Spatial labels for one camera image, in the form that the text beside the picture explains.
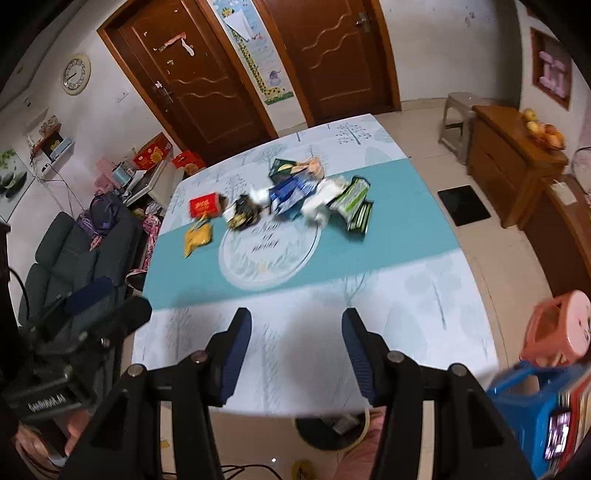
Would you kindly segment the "person left hand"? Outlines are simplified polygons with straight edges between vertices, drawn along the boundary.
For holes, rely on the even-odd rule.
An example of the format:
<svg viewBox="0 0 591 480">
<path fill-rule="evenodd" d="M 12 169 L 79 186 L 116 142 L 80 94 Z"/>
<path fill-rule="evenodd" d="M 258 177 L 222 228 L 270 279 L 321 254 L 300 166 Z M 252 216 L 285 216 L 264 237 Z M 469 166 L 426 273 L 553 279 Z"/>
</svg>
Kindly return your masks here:
<svg viewBox="0 0 591 480">
<path fill-rule="evenodd" d="M 66 417 L 65 458 L 71 455 L 91 417 L 85 409 L 72 411 Z M 55 479 L 65 465 L 65 460 L 58 459 L 54 448 L 38 429 L 20 423 L 13 443 L 19 456 L 39 479 Z"/>
</svg>

